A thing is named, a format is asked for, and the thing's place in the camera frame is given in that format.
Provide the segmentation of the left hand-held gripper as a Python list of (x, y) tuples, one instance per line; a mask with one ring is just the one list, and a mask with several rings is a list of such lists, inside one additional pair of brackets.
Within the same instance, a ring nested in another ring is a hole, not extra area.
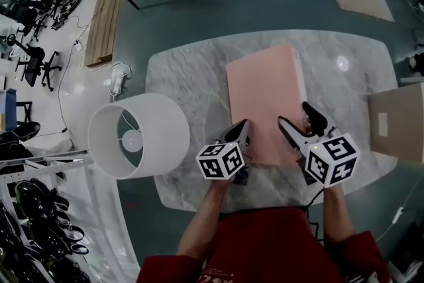
[(243, 119), (219, 135), (221, 143), (205, 145), (199, 151), (195, 160), (206, 180), (232, 180), (236, 185), (247, 185), (252, 159), (246, 155), (250, 131), (250, 121)]

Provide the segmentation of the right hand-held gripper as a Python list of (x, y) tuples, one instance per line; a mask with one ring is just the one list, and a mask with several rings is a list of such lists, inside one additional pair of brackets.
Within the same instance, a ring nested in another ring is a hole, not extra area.
[[(319, 137), (327, 136), (332, 129), (332, 117), (308, 101), (301, 105), (309, 119), (311, 132)], [(305, 171), (324, 188), (340, 184), (354, 174), (360, 151), (349, 133), (309, 143), (311, 135), (301, 131), (289, 119), (279, 116), (278, 126), (291, 147), (306, 159)]]

